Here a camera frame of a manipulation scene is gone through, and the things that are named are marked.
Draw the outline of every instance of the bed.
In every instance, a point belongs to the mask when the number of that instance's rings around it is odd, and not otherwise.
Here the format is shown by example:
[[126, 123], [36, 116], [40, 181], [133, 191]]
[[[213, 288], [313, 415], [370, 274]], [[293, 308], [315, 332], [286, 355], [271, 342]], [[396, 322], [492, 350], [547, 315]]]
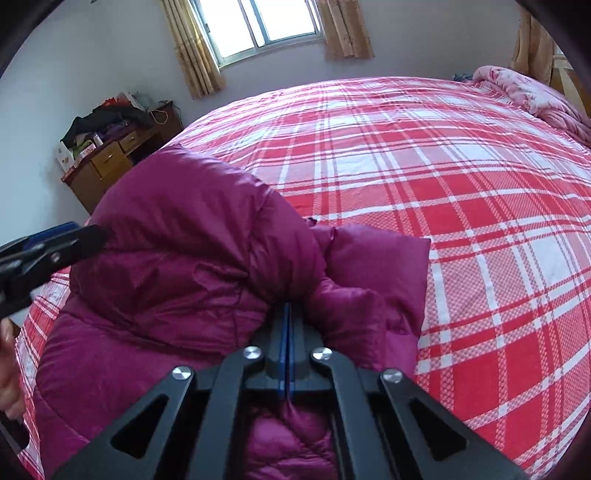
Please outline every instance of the bed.
[[[540, 478], [591, 391], [591, 150], [489, 81], [341, 80], [232, 103], [172, 143], [274, 186], [301, 216], [432, 240], [416, 382]], [[35, 372], [68, 271], [18, 340], [31, 444]]]

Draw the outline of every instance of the human hand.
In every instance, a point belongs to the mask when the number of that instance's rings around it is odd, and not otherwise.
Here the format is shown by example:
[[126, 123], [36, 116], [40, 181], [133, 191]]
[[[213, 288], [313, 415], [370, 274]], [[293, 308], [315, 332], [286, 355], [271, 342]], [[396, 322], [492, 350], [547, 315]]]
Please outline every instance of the human hand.
[[0, 322], [0, 411], [10, 420], [15, 420], [25, 412], [20, 372], [15, 353], [14, 330], [8, 319]]

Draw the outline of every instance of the pink blanket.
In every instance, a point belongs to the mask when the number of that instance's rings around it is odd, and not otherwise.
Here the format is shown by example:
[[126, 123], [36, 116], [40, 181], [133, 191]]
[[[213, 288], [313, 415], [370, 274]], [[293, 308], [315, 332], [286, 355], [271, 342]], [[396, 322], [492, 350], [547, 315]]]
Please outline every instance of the pink blanket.
[[490, 82], [531, 115], [591, 148], [591, 120], [556, 90], [502, 67], [480, 67], [475, 82]]

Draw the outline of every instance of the curtain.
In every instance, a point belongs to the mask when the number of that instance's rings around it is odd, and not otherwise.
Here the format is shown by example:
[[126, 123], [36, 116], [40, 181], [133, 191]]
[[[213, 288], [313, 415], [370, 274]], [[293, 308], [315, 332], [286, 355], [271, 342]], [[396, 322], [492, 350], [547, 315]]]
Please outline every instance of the curtain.
[[540, 22], [522, 7], [511, 69], [549, 85], [553, 57], [554, 40]]
[[317, 0], [329, 56], [370, 59], [374, 50], [359, 0]]
[[226, 84], [190, 0], [161, 3], [191, 96], [198, 99], [222, 90]]

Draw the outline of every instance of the magenta down jacket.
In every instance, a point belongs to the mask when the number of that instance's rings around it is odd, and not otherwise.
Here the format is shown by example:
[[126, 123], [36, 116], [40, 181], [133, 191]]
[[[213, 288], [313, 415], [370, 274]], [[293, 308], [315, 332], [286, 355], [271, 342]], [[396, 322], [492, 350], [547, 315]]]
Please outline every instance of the magenta down jacket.
[[[35, 408], [49, 478], [177, 365], [221, 363], [275, 303], [302, 301], [327, 346], [412, 375], [429, 240], [363, 225], [309, 227], [252, 175], [167, 147], [111, 188], [92, 223], [104, 253], [72, 268]], [[336, 479], [326, 419], [252, 409], [245, 479]]]

